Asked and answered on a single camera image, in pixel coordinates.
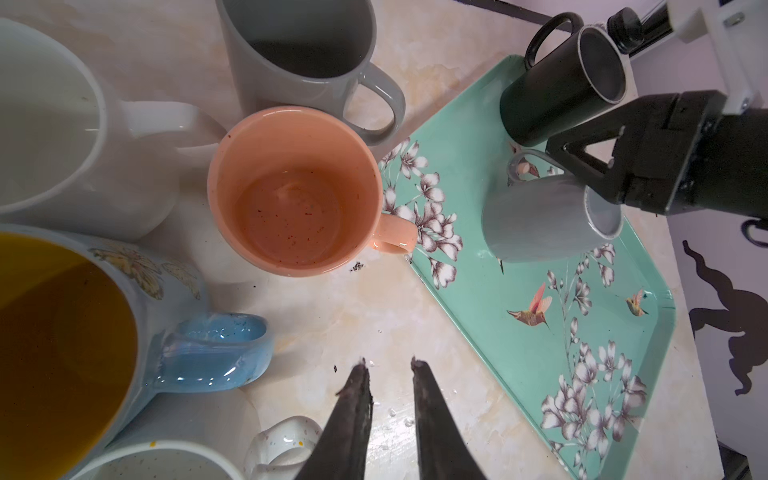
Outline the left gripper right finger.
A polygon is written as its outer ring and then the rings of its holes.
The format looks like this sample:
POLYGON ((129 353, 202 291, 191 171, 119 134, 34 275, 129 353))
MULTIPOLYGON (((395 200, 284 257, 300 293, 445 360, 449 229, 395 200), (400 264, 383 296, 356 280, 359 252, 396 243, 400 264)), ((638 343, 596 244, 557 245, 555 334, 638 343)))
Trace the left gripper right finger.
POLYGON ((426 361, 411 359, 421 479, 485 479, 426 361))

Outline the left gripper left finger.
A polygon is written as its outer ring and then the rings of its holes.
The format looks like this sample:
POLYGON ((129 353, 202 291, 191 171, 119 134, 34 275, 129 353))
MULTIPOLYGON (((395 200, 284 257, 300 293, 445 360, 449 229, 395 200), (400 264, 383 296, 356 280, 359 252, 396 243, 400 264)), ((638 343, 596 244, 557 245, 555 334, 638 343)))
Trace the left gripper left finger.
POLYGON ((295 479, 363 479, 372 415, 370 374, 362 359, 337 393, 320 439, 295 479))

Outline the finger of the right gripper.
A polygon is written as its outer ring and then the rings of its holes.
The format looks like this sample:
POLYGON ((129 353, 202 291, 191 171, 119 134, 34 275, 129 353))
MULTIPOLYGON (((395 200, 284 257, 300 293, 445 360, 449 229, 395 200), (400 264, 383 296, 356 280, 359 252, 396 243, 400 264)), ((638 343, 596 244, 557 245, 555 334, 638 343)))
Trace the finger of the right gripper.
POLYGON ((635 100, 549 138, 546 152, 558 166, 612 204, 636 206, 633 190, 638 163, 638 105, 635 100), (610 158, 588 148, 612 140, 610 158))

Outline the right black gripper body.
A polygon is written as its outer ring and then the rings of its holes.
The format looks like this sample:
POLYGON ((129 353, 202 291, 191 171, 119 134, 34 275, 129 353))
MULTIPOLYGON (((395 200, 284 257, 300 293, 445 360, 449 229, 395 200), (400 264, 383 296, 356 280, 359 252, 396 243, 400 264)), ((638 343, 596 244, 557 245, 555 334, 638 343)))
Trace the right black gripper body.
POLYGON ((767 111, 722 109, 714 90, 643 96, 624 107, 625 204, 675 215, 767 215, 767 111))

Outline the light grey mug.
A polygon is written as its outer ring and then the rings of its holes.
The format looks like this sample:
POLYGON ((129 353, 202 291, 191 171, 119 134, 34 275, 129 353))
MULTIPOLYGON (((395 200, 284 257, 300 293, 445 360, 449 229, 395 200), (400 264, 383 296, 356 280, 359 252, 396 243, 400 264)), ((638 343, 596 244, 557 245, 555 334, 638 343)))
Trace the light grey mug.
POLYGON ((522 149, 507 164, 507 185, 488 195, 481 226, 488 250, 507 263, 568 258, 619 236, 621 208, 569 172, 525 180, 522 163, 546 154, 522 149))

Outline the cream speckled mug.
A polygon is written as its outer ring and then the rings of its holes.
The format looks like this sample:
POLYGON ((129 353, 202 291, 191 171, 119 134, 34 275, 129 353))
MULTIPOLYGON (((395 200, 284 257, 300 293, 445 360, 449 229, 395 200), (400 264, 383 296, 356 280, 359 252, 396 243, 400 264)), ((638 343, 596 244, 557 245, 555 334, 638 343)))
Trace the cream speckled mug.
POLYGON ((262 429, 246 394, 228 390, 160 394, 77 479, 293 479, 303 463, 282 455, 310 454, 322 428, 305 416, 262 429))

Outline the green floral tray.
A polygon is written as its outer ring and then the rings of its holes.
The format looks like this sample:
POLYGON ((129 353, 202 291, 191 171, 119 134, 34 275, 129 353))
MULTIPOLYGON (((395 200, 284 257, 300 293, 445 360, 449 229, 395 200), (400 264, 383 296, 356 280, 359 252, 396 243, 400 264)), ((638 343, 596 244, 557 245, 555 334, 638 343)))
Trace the green floral tray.
MULTIPOLYGON (((675 329, 673 295, 630 225, 568 258, 503 262, 481 216, 518 146, 497 111, 511 55, 379 163, 383 207, 413 222, 413 270, 576 479, 621 479, 675 329)), ((522 178, 562 174, 529 156, 522 178)))

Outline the orange cream scalloped mug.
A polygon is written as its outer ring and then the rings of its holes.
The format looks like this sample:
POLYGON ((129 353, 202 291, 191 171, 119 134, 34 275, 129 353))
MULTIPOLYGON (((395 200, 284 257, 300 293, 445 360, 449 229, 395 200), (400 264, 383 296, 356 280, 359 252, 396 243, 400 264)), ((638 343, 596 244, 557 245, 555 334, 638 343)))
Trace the orange cream scalloped mug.
POLYGON ((407 254, 417 227, 383 210, 381 174, 349 126, 298 106, 262 110, 222 138, 207 178, 215 223, 243 259, 309 277, 362 250, 407 254))

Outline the dark grey mug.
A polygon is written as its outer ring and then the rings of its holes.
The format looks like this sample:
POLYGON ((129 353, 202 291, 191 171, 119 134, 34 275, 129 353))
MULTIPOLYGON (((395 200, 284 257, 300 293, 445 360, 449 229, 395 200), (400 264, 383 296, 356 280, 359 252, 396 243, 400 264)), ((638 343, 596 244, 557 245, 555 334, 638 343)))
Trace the dark grey mug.
POLYGON ((397 132, 406 112, 397 83, 371 58, 377 23, 369 0, 260 1, 216 4, 242 113, 296 105, 339 120, 357 87, 382 98, 392 120, 353 130, 369 146, 397 132))

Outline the blue iridescent mug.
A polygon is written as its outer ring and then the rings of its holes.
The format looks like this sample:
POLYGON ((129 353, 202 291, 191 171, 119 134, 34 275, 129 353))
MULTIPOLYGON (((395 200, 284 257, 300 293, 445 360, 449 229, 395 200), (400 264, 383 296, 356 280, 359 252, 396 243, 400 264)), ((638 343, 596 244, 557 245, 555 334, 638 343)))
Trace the blue iridescent mug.
POLYGON ((161 393, 259 378, 274 340, 214 311, 191 265, 133 244, 1 228, 1 475, 69 479, 161 393))

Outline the white ribbed-bottom mug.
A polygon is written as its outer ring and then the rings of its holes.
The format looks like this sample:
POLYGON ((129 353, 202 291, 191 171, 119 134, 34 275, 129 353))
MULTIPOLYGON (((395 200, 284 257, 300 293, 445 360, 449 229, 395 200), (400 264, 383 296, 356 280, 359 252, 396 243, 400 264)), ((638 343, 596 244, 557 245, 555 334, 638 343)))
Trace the white ribbed-bottom mug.
POLYGON ((120 99, 59 42, 2 21, 3 222, 139 239, 224 135, 194 105, 120 99))

